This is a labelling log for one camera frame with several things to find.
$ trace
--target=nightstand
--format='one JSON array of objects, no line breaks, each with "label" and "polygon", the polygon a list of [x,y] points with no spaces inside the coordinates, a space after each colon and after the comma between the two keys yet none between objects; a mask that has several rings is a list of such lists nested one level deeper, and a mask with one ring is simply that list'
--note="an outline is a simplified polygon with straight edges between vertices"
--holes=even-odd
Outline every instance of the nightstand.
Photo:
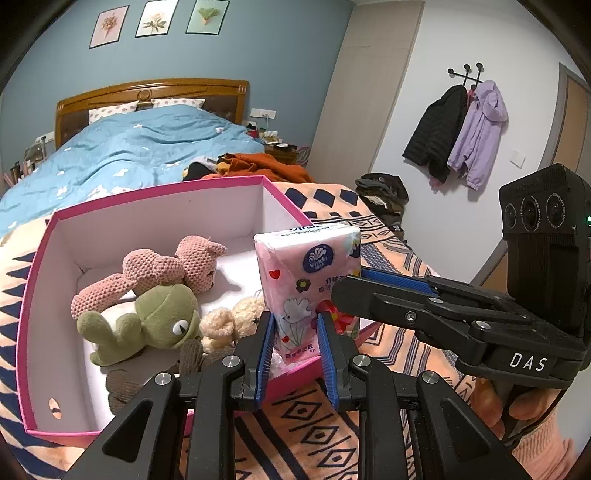
[{"label": "nightstand", "polygon": [[268,153],[275,160],[284,163],[285,165],[295,165],[298,153],[296,150],[286,151],[280,148],[275,148],[273,145],[265,145],[265,153]]}]

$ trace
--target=hole in box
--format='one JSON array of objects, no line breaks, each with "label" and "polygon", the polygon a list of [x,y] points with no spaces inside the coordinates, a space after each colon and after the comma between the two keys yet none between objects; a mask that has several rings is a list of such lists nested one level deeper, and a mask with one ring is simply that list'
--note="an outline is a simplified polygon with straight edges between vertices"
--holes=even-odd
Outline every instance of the hole in box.
[{"label": "hole in box", "polygon": [[61,408],[55,398],[49,399],[49,411],[57,420],[61,420]]}]

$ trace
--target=open cardboard box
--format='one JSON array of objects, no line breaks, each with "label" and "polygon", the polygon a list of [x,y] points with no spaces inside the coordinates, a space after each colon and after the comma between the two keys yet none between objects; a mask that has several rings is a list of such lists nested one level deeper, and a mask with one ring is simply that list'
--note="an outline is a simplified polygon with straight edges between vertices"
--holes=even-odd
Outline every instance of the open cardboard box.
[{"label": "open cardboard box", "polygon": [[[265,177],[150,187],[56,212],[31,266],[18,330],[17,385],[27,433],[86,447],[113,418],[105,388],[110,369],[123,368],[145,382],[178,360],[177,350],[149,347],[111,367],[89,360],[92,346],[78,334],[70,303],[82,288],[120,272],[127,253],[151,248],[174,255],[187,235],[226,245],[213,288],[197,299],[204,315],[220,306],[232,308],[261,289],[256,233],[306,225],[311,223],[303,212]],[[359,341],[374,329],[364,322]],[[319,358],[272,372],[267,400],[321,375]]]}]

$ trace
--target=wooden door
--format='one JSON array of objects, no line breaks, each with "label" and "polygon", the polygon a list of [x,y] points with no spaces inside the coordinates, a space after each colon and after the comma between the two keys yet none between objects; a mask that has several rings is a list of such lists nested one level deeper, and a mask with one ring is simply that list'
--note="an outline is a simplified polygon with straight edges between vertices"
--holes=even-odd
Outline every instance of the wooden door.
[{"label": "wooden door", "polygon": [[340,49],[307,169],[355,188],[369,172],[414,44],[423,2],[359,5]]},{"label": "wooden door", "polygon": [[[558,93],[557,112],[540,168],[562,163],[591,183],[591,89],[566,67],[561,65],[560,70],[562,91]],[[504,242],[496,249],[496,265],[491,270],[485,264],[485,271],[476,275],[473,284],[507,292],[507,258],[503,246]]]}]

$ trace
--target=botanical print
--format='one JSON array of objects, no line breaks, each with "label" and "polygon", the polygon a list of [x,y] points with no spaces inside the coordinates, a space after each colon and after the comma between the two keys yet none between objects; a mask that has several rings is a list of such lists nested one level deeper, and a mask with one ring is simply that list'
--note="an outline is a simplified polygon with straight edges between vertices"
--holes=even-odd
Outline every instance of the botanical print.
[{"label": "botanical print", "polygon": [[177,0],[147,2],[135,36],[166,35],[176,7]]},{"label": "botanical print", "polygon": [[227,0],[197,0],[187,33],[219,35],[229,3]]},{"label": "botanical print", "polygon": [[128,8],[129,5],[125,5],[124,7],[115,8],[99,14],[96,20],[95,30],[92,33],[92,39],[90,40],[90,48],[119,40]]}]

